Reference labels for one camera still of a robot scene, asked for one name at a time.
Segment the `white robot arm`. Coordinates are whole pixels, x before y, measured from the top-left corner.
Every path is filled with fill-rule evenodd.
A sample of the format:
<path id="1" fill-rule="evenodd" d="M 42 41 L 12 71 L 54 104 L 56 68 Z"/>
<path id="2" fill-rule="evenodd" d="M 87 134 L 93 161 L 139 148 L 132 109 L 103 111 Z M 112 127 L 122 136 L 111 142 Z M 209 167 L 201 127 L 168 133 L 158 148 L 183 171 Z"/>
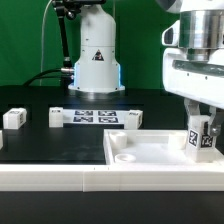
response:
<path id="1" fill-rule="evenodd" d="M 224 0 L 155 0 L 179 19 L 162 33 L 165 90 L 185 98 L 190 116 L 210 106 L 207 133 L 224 122 Z M 81 7 L 81 52 L 69 88 L 87 97 L 122 91 L 115 59 L 116 23 L 100 2 Z"/>

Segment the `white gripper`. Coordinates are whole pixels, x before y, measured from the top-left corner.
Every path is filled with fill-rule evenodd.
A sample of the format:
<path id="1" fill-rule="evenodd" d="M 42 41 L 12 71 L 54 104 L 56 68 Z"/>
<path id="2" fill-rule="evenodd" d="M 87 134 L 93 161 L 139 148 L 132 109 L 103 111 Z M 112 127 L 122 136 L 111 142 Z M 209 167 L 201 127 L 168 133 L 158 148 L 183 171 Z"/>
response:
<path id="1" fill-rule="evenodd" d="M 187 51 L 167 48 L 163 53 L 163 85 L 167 92 L 184 97 L 188 128 L 198 125 L 199 102 L 213 106 L 208 134 L 218 136 L 224 122 L 224 49 L 212 50 L 208 62 L 189 61 Z"/>

